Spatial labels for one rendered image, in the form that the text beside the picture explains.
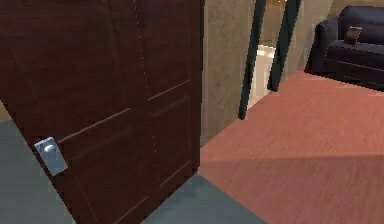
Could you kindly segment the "dark red wooden door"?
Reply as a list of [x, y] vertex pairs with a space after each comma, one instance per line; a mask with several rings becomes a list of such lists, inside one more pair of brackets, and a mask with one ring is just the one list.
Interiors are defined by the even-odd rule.
[[197, 172], [203, 16], [204, 0], [0, 0], [0, 102], [76, 224], [141, 224]]

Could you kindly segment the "dark blue sofa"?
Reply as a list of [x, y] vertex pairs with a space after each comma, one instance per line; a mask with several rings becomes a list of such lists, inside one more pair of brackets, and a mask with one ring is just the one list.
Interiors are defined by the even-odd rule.
[[[351, 26], [362, 28], [354, 45]], [[384, 7], [348, 5], [318, 23], [305, 72], [384, 92]]]

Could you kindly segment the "dark green door frame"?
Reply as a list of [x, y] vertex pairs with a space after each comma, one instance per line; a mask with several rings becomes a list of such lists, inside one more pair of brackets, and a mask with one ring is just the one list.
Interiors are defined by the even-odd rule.
[[[251, 84], [256, 65], [257, 50], [261, 37], [262, 22], [265, 15], [267, 0], [256, 0], [252, 20], [250, 41], [245, 63], [244, 79], [241, 90], [238, 118], [244, 120], [247, 114], [247, 107], [251, 93]], [[293, 31], [299, 14], [302, 0], [287, 0], [283, 14], [282, 24], [277, 40], [277, 55], [273, 59], [267, 89], [277, 92], [282, 79], [283, 69], [291, 44]]]

